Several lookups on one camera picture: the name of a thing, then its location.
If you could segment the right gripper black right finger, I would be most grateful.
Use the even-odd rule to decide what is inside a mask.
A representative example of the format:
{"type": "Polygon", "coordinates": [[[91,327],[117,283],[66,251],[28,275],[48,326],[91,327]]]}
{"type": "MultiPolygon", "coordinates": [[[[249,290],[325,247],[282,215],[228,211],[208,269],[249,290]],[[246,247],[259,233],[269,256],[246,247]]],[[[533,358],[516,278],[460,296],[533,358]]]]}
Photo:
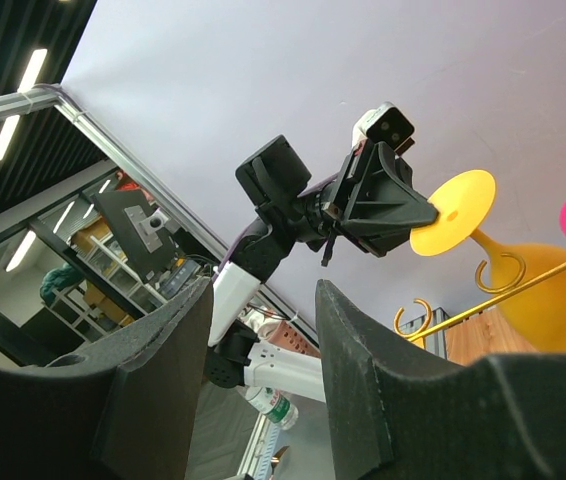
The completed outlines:
{"type": "Polygon", "coordinates": [[[566,355],[460,366],[412,345],[332,282],[315,291],[340,479],[566,479],[566,355]]]}

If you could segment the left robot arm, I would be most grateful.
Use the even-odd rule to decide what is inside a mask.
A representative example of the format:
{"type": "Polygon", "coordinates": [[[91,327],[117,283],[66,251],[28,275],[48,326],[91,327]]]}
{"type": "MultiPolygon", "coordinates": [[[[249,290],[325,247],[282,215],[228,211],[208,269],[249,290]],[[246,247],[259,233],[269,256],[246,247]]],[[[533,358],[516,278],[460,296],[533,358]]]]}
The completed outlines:
{"type": "Polygon", "coordinates": [[[364,138],[335,177],[310,187],[311,174],[279,135],[245,160],[236,178],[256,219],[236,239],[213,280],[214,305],[205,374],[223,388],[271,387],[325,399],[319,359],[286,351],[239,326],[238,315],[302,243],[332,259],[337,238],[383,257],[412,230],[432,225],[436,208],[413,187],[403,154],[414,141],[397,133],[364,138]]]}

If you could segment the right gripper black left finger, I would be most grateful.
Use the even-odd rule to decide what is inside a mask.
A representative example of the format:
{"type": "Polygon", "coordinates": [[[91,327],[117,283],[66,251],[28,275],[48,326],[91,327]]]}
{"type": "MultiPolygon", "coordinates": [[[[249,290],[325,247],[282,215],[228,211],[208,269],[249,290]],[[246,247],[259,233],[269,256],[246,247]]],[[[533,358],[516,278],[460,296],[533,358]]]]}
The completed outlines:
{"type": "Polygon", "coordinates": [[[0,368],[0,479],[181,479],[213,310],[202,278],[44,367],[0,368]]]}

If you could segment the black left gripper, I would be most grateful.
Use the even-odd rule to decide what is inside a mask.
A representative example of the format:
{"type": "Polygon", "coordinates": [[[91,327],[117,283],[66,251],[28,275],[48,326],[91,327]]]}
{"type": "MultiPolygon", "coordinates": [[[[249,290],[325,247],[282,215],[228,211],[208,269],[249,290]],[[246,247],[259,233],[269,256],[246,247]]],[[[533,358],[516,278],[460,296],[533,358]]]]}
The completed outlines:
{"type": "Polygon", "coordinates": [[[328,224],[320,241],[333,256],[339,236],[359,250],[383,257],[407,242],[411,231],[433,224],[438,211],[413,187],[413,169],[385,142],[353,147],[333,181],[320,188],[328,224]]]}

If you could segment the yellow wine glass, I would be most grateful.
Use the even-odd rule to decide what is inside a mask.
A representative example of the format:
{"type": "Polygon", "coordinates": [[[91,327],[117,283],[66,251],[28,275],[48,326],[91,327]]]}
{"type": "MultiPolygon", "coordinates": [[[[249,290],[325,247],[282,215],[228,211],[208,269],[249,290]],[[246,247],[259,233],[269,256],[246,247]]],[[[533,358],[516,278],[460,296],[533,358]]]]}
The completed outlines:
{"type": "MultiPolygon", "coordinates": [[[[526,243],[504,245],[480,230],[496,198],[496,181],[485,170],[469,170],[440,186],[428,199],[437,220],[410,234],[412,250],[423,257],[446,253],[466,239],[487,258],[477,266],[474,282],[486,294],[506,288],[566,262],[566,249],[526,243]]],[[[507,323],[536,350],[566,353],[566,272],[496,305],[507,323]]]]}

